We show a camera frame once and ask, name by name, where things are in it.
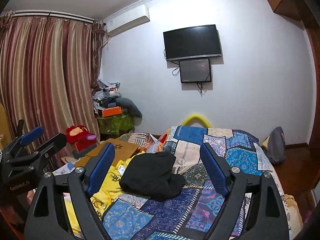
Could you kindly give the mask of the large black wall television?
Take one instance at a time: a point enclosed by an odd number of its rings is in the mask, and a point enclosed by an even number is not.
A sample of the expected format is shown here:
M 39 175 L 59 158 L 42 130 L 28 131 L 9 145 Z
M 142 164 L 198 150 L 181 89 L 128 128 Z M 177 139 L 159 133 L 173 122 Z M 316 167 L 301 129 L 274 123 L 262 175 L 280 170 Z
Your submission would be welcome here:
M 168 61 L 220 57 L 222 55 L 216 25 L 200 25 L 165 31 L 165 58 Z

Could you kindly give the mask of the blue patchwork bed quilt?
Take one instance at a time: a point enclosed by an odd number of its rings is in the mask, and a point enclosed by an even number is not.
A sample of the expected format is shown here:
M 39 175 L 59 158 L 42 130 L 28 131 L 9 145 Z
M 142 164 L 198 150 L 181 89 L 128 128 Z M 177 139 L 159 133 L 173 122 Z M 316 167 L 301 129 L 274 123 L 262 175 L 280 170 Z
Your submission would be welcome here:
M 209 143 L 232 181 L 228 197 L 214 189 L 200 158 Z M 111 239 L 289 239 L 284 193 L 259 140 L 239 129 L 174 126 L 163 149 L 176 157 L 172 172 L 185 178 L 172 199 L 136 208 L 118 198 L 102 224 Z

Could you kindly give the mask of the small black wall monitor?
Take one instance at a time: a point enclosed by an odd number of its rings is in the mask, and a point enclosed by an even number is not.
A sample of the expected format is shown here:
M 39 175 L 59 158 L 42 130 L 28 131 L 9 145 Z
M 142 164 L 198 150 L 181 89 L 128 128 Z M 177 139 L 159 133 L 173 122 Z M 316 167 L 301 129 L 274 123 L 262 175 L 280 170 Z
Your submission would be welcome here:
M 209 59 L 192 59 L 179 62 L 181 83 L 205 83 L 212 81 Z

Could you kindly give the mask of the pile of papers and clutter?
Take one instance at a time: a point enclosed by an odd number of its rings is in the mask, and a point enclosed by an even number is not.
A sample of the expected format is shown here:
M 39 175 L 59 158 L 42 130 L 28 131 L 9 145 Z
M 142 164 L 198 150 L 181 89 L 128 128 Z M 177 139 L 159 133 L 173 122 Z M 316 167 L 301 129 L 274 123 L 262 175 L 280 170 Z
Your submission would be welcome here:
M 109 83 L 102 79 L 97 80 L 97 87 L 92 96 L 95 111 L 117 106 L 117 98 L 121 97 L 120 83 Z

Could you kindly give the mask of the grey purple backpack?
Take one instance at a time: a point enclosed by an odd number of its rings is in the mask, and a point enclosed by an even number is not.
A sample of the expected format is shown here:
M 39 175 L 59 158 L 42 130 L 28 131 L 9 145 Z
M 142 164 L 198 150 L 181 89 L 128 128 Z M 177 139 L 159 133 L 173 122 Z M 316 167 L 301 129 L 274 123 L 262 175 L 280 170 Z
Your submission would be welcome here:
M 285 161 L 285 137 L 283 129 L 280 126 L 276 127 L 265 139 L 263 149 L 272 164 L 279 165 Z

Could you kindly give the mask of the yellow duck fleece garment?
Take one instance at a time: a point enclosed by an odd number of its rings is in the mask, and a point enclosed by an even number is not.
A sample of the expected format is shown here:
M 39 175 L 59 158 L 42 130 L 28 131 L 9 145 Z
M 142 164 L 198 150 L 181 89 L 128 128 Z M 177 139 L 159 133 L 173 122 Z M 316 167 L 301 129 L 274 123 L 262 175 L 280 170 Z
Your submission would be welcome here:
M 107 208 L 118 198 L 131 203 L 136 208 L 140 208 L 149 199 L 149 197 L 142 197 L 136 194 L 129 194 L 128 192 L 124 192 L 119 185 L 122 174 L 129 165 L 130 161 L 135 156 L 144 153 L 145 152 L 142 151 L 140 153 L 135 154 L 131 158 L 118 161 L 117 165 L 110 166 L 100 190 L 97 193 L 95 193 L 93 197 L 91 197 L 91 202 L 100 220 L 103 219 L 103 214 L 106 212 Z M 74 212 L 71 196 L 69 193 L 64 193 L 63 196 L 67 210 L 67 215 L 73 233 L 76 237 L 84 239 L 84 236 L 80 229 L 80 225 Z

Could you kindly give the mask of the striped red gold curtain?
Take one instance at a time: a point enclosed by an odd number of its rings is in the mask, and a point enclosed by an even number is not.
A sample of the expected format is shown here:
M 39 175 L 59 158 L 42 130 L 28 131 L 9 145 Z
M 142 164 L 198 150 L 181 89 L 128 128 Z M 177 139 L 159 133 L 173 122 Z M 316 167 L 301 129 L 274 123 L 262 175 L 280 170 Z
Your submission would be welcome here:
M 99 134 L 92 95 L 104 35 L 101 20 L 1 14 L 1 104 L 10 139 L 19 120 L 25 131 L 43 128 L 33 147 L 76 125 Z

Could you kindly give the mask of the brown cardboard paw box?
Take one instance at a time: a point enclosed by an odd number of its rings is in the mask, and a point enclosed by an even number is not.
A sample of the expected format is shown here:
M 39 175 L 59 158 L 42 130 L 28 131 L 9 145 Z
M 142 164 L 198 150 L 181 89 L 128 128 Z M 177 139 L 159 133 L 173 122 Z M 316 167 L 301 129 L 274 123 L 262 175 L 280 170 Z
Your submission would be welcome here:
M 103 148 L 107 149 L 107 157 L 113 161 L 112 166 L 116 166 L 120 160 L 127 160 L 129 157 L 132 157 L 135 153 L 137 153 L 139 150 L 139 145 L 131 142 L 124 142 L 118 139 L 108 139 L 103 141 L 100 145 L 90 150 L 84 157 L 79 159 L 74 164 L 74 167 L 84 167 L 91 158 L 97 157 Z

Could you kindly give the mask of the red plush toy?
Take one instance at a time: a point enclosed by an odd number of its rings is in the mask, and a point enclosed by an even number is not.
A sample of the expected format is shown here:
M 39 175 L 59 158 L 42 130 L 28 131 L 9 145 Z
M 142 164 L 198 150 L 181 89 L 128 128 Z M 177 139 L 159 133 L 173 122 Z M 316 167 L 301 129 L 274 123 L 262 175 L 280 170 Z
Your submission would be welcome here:
M 70 126 L 66 129 L 67 142 L 74 145 L 78 152 L 97 144 L 97 136 L 84 125 Z

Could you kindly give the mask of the yellow foam tube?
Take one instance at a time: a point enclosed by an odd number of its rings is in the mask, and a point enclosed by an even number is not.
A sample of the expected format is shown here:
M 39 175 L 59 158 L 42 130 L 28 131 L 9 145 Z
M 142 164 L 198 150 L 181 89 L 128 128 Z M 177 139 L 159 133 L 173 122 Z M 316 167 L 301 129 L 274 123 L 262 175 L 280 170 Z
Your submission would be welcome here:
M 202 124 L 205 128 L 212 128 L 212 124 L 202 115 L 199 113 L 193 113 L 188 115 L 181 123 L 183 126 L 188 126 L 193 123 Z

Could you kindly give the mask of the white wall air conditioner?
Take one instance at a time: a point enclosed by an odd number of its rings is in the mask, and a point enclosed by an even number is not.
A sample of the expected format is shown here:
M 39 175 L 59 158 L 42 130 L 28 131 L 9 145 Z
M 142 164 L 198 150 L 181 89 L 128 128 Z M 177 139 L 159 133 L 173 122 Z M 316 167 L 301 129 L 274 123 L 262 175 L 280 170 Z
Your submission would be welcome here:
M 146 4 L 132 4 L 104 19 L 106 37 L 114 37 L 132 28 L 150 22 Z

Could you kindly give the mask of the black hooded sweatshirt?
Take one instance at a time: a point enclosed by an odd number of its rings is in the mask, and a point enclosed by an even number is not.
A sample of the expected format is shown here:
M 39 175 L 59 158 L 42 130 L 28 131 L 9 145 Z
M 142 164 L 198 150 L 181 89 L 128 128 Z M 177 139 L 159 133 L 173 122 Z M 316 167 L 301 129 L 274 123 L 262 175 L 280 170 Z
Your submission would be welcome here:
M 124 192 L 165 201 L 177 197 L 185 178 L 173 174 L 176 157 L 166 151 L 136 155 L 121 176 L 119 185 Z

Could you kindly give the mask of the orange box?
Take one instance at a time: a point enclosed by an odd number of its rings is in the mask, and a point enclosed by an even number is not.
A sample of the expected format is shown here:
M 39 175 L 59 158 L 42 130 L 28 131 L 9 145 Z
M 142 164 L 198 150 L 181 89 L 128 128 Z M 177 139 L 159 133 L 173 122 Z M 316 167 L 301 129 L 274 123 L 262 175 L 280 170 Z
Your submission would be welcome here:
M 113 115 L 119 115 L 122 114 L 123 111 L 121 109 L 121 107 L 116 106 L 116 107 L 111 107 L 111 108 L 106 108 L 104 110 L 102 110 L 102 117 L 109 117 L 109 116 L 113 116 Z

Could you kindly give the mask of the striped patchwork pillow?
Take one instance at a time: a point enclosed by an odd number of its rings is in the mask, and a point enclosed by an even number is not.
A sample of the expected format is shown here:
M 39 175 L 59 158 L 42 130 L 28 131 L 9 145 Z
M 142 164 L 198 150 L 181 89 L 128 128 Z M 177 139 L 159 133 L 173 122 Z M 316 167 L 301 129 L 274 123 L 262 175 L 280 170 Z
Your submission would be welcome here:
M 118 140 L 130 142 L 139 146 L 139 151 L 147 152 L 147 150 L 156 144 L 158 139 L 150 133 L 126 133 L 118 137 Z

